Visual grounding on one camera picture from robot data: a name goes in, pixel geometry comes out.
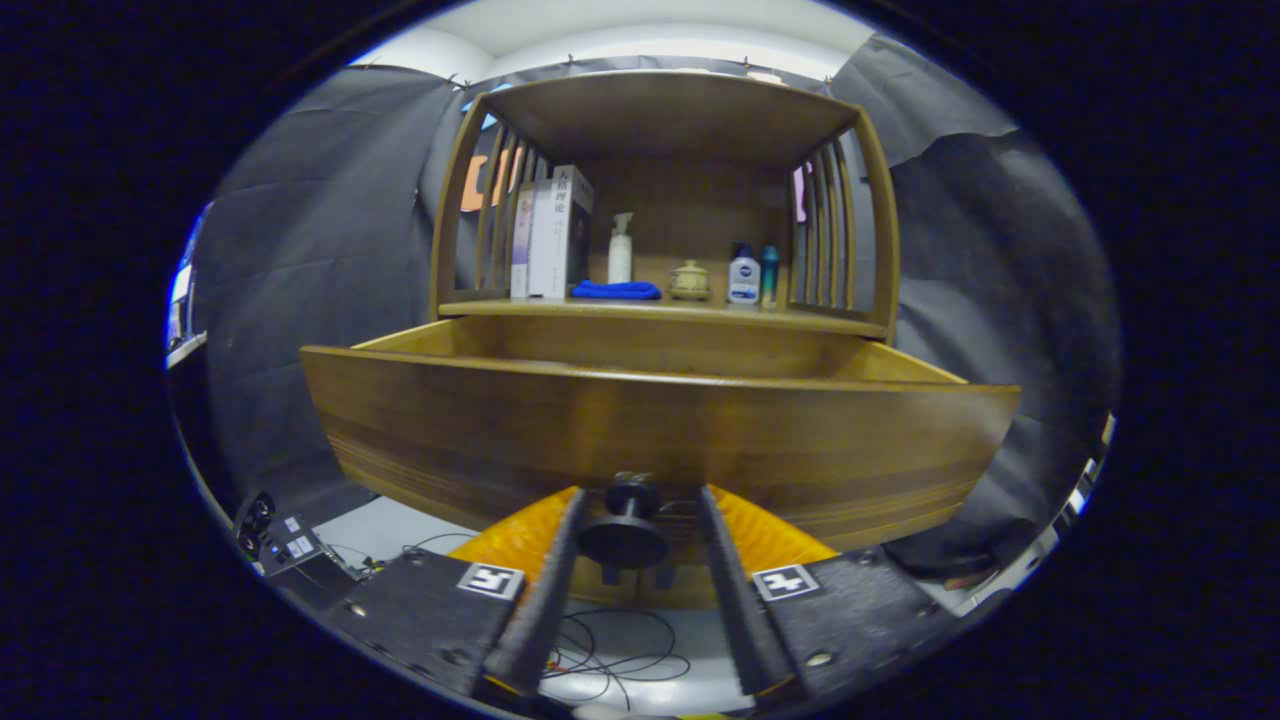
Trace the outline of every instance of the shelf top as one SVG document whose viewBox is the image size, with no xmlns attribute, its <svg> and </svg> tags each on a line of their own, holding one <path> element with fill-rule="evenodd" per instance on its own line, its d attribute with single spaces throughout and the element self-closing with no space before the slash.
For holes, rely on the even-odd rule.
<svg viewBox="0 0 1280 720">
<path fill-rule="evenodd" d="M 790 170 L 861 111 L 751 78 L 607 72 L 484 95 L 488 110 L 558 163 L 609 155 L 721 160 Z"/>
<path fill-rule="evenodd" d="M 708 306 L 680 300 L 472 300 L 445 302 L 440 315 L 558 315 L 580 318 L 630 318 L 640 320 L 672 320 L 686 323 L 748 324 L 792 331 L 856 334 L 873 340 L 884 338 L 884 328 L 805 310 L 765 310 L 759 305 Z"/>
</svg>

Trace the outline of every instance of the wooden cabinet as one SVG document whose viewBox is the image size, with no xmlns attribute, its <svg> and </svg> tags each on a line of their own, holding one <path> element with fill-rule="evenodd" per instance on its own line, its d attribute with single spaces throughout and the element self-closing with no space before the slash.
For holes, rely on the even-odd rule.
<svg viewBox="0 0 1280 720">
<path fill-rule="evenodd" d="M 463 182 L 486 114 L 499 131 L 460 287 Z M 874 209 L 874 297 L 854 302 L 851 133 Z M 591 278 L 611 217 L 634 211 L 635 279 L 666 290 L 694 258 L 707 302 L 511 300 L 507 182 L 584 168 L 595 186 Z M 806 165 L 806 222 L 792 177 Z M 865 113 L 722 76 L 625 72 L 480 95 L 453 149 L 433 247 L 433 323 L 353 348 L 305 347 L 311 397 L 348 475 L 484 529 L 568 484 L 652 471 L 668 500 L 672 583 L 605 584 L 582 560 L 573 592 L 605 602 L 713 602 L 692 532 L 705 482 L 837 550 L 948 519 L 991 462 L 1020 388 L 975 386 L 888 346 L 897 307 L 892 183 Z M 733 242 L 782 255 L 777 307 L 723 300 Z"/>
</svg>

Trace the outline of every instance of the white wall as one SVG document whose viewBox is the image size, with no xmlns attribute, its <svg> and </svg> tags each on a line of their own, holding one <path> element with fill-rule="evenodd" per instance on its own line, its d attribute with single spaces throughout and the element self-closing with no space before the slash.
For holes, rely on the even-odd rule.
<svg viewBox="0 0 1280 720">
<path fill-rule="evenodd" d="M 620 55 L 691 55 L 764 65 L 796 74 L 833 76 L 850 53 L 771 32 L 710 24 L 630 26 L 557 37 L 497 58 L 489 68 L 495 77 L 525 68 L 575 59 Z"/>
<path fill-rule="evenodd" d="M 356 58 L 351 64 L 398 65 L 440 77 L 458 73 L 454 78 L 458 82 L 477 82 L 490 77 L 485 73 L 493 60 L 493 55 L 456 35 L 419 24 Z"/>
<path fill-rule="evenodd" d="M 812 0 L 479 0 L 352 64 L 479 82 L 575 58 L 685 55 L 833 76 L 874 29 Z"/>
</svg>

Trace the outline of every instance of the black knob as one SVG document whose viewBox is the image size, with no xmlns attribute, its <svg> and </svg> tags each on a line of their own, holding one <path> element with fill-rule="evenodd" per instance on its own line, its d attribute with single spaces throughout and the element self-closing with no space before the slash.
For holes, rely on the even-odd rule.
<svg viewBox="0 0 1280 720">
<path fill-rule="evenodd" d="M 669 551 L 662 532 L 649 521 L 659 506 L 652 475 L 618 473 L 604 495 L 604 507 L 611 515 L 588 523 L 579 532 L 579 550 L 608 568 L 637 570 L 659 565 Z"/>
</svg>

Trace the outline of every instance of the drawer front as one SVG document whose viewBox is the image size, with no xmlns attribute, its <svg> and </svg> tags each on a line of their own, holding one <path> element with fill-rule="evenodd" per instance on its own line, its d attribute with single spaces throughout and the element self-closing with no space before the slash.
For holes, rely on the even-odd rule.
<svg viewBox="0 0 1280 720">
<path fill-rule="evenodd" d="M 699 562 L 703 483 L 836 550 L 943 523 L 998 448 L 1016 387 L 758 380 L 303 348 L 348 477 L 484 529 L 570 484 L 652 471 L 675 561 Z"/>
</svg>

